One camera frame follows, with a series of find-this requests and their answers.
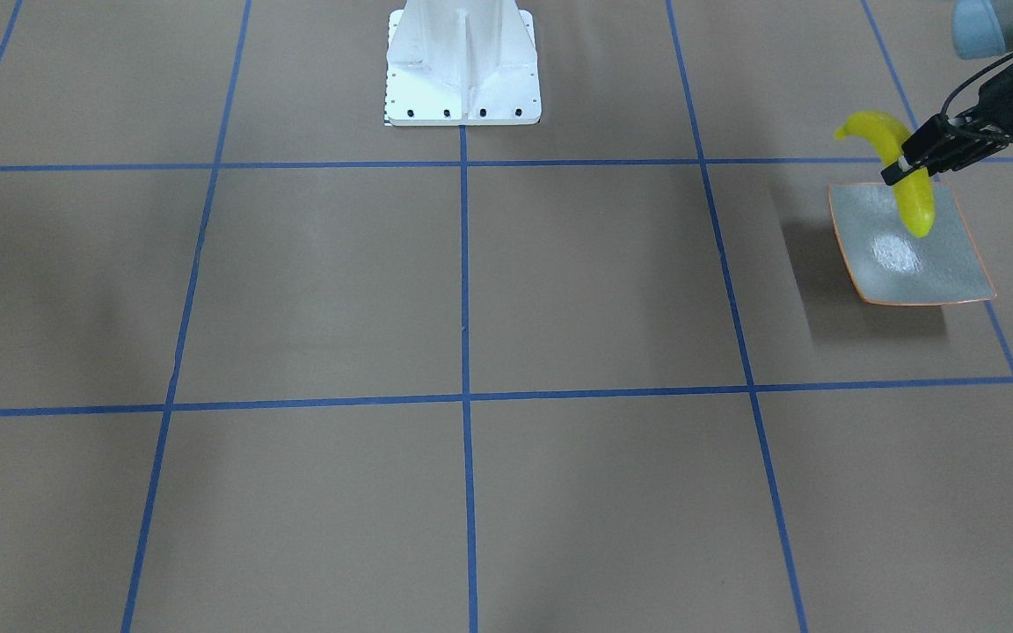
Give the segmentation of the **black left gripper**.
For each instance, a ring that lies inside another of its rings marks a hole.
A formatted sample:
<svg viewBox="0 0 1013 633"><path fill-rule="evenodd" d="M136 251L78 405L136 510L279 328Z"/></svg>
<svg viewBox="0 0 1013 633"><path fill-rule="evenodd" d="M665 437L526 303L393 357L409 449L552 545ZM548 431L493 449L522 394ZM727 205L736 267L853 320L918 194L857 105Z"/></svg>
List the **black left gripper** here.
<svg viewBox="0 0 1013 633"><path fill-rule="evenodd" d="M977 103L956 118L937 113L920 125L900 145L895 159L881 171L888 186L897 186L916 170L930 175L964 167L965 149L1005 149L1013 144L1013 53L989 64L954 89L956 95L979 84Z"/></svg>

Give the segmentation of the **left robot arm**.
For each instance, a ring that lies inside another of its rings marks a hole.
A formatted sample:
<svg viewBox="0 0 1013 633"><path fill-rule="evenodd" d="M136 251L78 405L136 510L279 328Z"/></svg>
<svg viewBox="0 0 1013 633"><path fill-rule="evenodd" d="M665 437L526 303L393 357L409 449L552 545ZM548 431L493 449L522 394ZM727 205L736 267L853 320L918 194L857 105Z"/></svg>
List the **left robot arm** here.
<svg viewBox="0 0 1013 633"><path fill-rule="evenodd" d="M951 22L960 59L995 62L946 98L885 160L884 183L897 186L916 170L957 171L1013 144L1013 1L957 1Z"/></svg>

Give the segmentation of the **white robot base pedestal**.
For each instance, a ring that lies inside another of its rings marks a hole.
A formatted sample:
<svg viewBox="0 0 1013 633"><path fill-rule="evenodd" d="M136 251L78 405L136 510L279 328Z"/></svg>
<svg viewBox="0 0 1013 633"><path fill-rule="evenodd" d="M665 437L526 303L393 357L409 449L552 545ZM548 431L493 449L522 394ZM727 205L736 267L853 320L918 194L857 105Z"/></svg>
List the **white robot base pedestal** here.
<svg viewBox="0 0 1013 633"><path fill-rule="evenodd" d="M385 124L529 126L542 118L534 16L514 1L407 1L387 25Z"/></svg>

